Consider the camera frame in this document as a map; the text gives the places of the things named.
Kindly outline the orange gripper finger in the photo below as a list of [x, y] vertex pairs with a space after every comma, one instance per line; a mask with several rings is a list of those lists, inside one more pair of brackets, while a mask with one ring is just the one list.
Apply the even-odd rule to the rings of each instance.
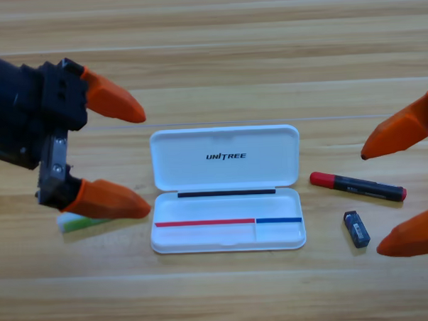
[[428, 210], [393, 228], [376, 251], [394, 257], [428, 254]]

